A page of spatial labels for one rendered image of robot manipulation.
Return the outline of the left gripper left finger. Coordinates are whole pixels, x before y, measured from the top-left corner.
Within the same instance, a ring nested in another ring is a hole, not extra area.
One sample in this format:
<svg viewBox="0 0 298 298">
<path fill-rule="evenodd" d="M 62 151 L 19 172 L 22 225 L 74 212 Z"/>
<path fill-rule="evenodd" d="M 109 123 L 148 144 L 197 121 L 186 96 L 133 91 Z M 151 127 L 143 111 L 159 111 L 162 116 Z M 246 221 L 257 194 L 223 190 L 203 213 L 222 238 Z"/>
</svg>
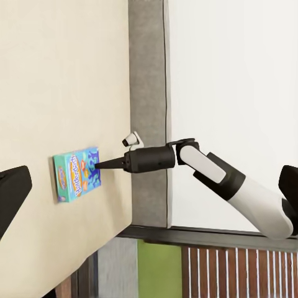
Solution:
<svg viewBox="0 0 298 298">
<path fill-rule="evenodd" d="M 32 190 L 27 165 L 0 172 L 0 239 Z"/>
</svg>

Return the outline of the board game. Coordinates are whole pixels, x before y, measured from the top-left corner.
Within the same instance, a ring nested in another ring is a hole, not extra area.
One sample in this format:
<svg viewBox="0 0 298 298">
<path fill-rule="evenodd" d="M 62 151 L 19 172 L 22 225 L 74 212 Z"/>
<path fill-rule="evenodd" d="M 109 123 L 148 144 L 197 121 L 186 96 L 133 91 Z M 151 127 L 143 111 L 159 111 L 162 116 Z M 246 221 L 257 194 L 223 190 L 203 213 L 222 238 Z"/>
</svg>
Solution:
<svg viewBox="0 0 298 298">
<path fill-rule="evenodd" d="M 98 147 L 55 155 L 55 171 L 59 202 L 70 203 L 101 186 Z"/>
</svg>

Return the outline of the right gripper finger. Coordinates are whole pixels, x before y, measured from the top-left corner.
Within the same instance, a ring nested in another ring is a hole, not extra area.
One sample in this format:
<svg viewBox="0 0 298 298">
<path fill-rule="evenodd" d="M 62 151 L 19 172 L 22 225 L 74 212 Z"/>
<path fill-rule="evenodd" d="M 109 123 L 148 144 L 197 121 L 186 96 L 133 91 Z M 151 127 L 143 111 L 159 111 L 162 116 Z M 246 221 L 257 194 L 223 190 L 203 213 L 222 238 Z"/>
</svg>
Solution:
<svg viewBox="0 0 298 298">
<path fill-rule="evenodd" d="M 129 168 L 130 157 L 129 153 L 125 153 L 124 157 L 116 158 L 114 160 L 105 161 L 102 163 L 96 163 L 95 168 L 99 169 L 123 169 Z"/>
</svg>

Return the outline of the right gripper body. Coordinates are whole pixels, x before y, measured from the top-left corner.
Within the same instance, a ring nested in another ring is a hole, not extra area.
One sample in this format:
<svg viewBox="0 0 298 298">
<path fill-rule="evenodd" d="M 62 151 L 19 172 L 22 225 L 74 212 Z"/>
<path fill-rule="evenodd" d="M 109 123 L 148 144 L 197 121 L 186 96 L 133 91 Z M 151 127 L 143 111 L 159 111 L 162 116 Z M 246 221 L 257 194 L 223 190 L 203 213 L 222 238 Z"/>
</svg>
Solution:
<svg viewBox="0 0 298 298">
<path fill-rule="evenodd" d="M 160 155 L 158 147 L 140 148 L 128 151 L 129 168 L 123 168 L 128 173 L 145 173 L 160 170 Z"/>
</svg>

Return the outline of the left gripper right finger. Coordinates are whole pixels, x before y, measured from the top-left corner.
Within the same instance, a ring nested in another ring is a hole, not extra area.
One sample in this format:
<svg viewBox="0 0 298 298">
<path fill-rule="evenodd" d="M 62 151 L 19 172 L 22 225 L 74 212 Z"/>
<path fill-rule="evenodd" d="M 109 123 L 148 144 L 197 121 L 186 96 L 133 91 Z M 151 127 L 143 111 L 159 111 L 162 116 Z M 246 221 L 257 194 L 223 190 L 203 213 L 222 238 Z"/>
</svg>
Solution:
<svg viewBox="0 0 298 298">
<path fill-rule="evenodd" d="M 298 168 L 284 165 L 279 177 L 279 189 L 298 215 Z"/>
</svg>

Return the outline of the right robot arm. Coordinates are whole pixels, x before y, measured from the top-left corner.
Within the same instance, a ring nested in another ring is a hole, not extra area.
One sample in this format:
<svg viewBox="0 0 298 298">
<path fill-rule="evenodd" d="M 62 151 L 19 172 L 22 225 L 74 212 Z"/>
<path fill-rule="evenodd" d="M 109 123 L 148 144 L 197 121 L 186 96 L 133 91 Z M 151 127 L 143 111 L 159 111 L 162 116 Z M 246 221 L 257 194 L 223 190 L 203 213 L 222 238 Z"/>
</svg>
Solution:
<svg viewBox="0 0 298 298">
<path fill-rule="evenodd" d="M 176 145 L 178 165 L 194 169 L 195 178 L 224 198 L 260 233 L 274 240 L 298 237 L 298 215 L 285 197 L 245 176 L 213 153 L 205 156 L 194 138 L 144 148 L 137 132 L 133 132 L 122 143 L 131 146 L 124 157 L 96 163 L 95 168 L 124 169 L 135 174 L 175 168 L 173 145 Z"/>
</svg>

